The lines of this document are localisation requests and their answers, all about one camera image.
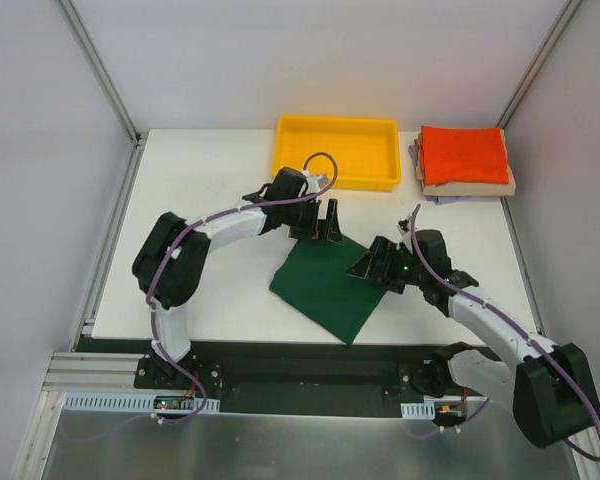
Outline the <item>green t-shirt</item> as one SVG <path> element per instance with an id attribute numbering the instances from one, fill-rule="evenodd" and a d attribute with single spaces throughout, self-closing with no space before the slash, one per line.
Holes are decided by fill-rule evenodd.
<path id="1" fill-rule="evenodd" d="M 384 289 L 347 274 L 365 252 L 365 247 L 348 237 L 341 244 L 297 241 L 275 272 L 269 290 L 351 345 L 385 296 Z"/>

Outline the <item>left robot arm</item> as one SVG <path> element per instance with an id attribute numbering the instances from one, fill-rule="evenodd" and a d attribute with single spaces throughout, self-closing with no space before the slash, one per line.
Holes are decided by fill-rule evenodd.
<path id="1" fill-rule="evenodd" d="M 318 217 L 316 193 L 269 199 L 269 185 L 245 195 L 236 205 L 193 222 L 173 212 L 162 214 L 131 267 L 150 311 L 151 347 L 160 362 L 156 375 L 168 388 L 184 387 L 191 377 L 187 304 L 196 292 L 207 257 L 234 242 L 262 236 L 281 226 L 297 240 L 343 242 L 338 200 L 328 200 Z"/>

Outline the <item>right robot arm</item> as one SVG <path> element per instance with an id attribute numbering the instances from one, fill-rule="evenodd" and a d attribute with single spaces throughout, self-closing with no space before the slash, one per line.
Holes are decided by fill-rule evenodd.
<path id="1" fill-rule="evenodd" d="M 521 433 L 545 448 L 589 428 L 600 431 L 600 402 L 585 353 L 525 330 L 468 273 L 453 267 L 442 234 L 422 230 L 409 243 L 378 236 L 348 271 L 386 291 L 408 286 L 495 354 L 464 342 L 442 347 L 411 377 L 423 395 L 473 390 L 508 410 Z"/>

